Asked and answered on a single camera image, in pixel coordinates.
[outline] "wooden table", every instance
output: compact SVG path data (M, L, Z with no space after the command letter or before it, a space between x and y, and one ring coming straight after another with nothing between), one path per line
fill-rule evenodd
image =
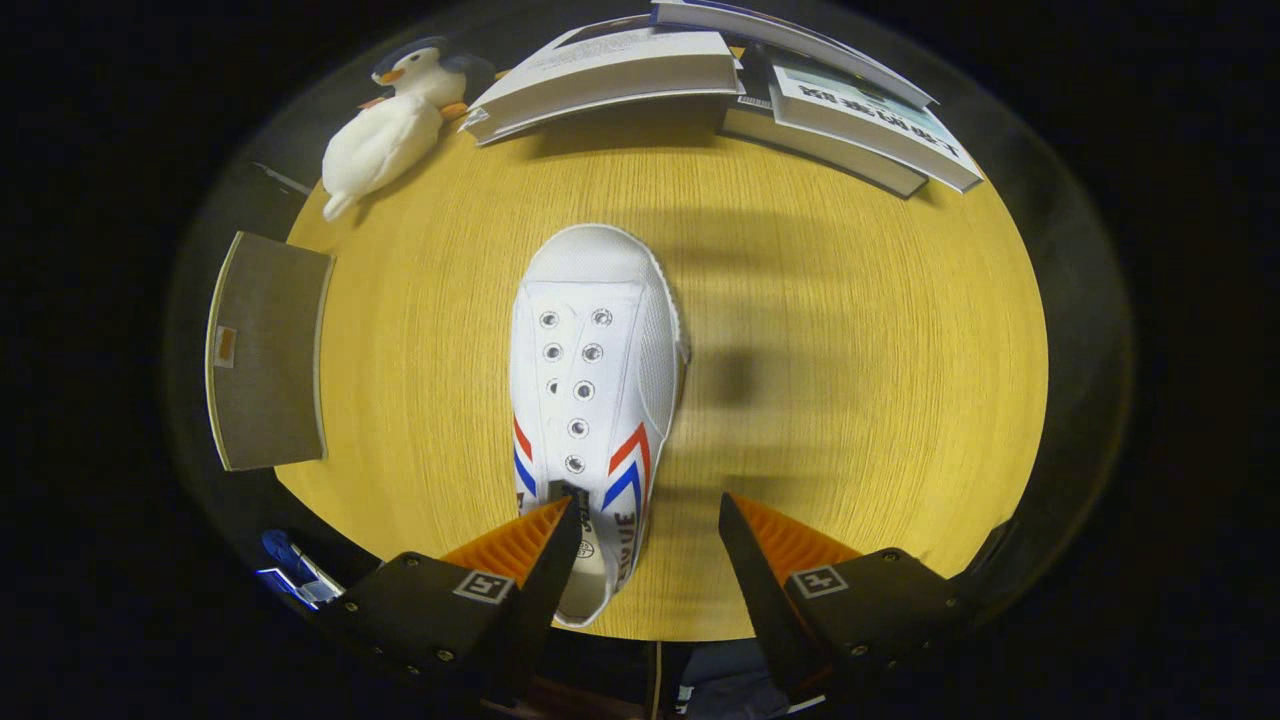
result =
M573 223L645 240L694 357L635 579L585 632L753 634L722 491L863 551L960 571L1021 497L1048 378L1032 265L996 188L909 200L719 137L714 101L614 108L431 156L289 242L337 258L320 386L329 456L276 468L370 552L439 556L515 518L511 305Z

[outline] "orange gripper pad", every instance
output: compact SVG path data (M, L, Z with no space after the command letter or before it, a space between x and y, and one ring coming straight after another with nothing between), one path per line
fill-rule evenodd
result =
M756 544L769 561L774 579L782 585L797 570L822 565L836 565L861 557L856 550L831 539L799 520L772 510L754 500L730 493L737 509L746 518Z
M440 560L515 578L516 585L522 588L525 578L547 547L552 530L568 509L568 497L562 497L558 502L544 505L451 551Z

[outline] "white sneaker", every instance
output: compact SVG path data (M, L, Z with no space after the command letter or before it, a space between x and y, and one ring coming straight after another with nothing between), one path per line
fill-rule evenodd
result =
M589 625L635 570L684 363L671 288L643 242L573 225L534 255L511 324L516 500L524 515L564 480L589 509L556 611L564 625Z

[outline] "stuffed toy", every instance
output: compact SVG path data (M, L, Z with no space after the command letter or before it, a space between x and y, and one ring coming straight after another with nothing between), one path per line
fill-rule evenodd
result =
M444 37L428 37L384 58L372 78L392 87L392 95L361 105L324 152L321 179L333 196L324 218L330 223L426 155L440 126L466 113L466 102L493 85L494 67L452 53Z

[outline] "book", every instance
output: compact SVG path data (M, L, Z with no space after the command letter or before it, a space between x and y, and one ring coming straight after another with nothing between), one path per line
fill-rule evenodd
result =
M818 160L902 199L910 197L928 182L923 174L878 152L826 135L778 124L773 119L768 83L750 72L742 73L741 79L746 92L726 102L722 135Z
M751 44L742 63L768 78L778 124L852 142L959 192L982 182L982 172L960 141L927 109L776 47Z
M936 102L929 94L870 55L782 18L713 0L653 0L650 14L659 26L716 29L806 55L863 77L915 108Z
M718 32L653 27L649 15L561 35L495 82L460 129L477 145L593 108L680 95L737 95L737 59Z

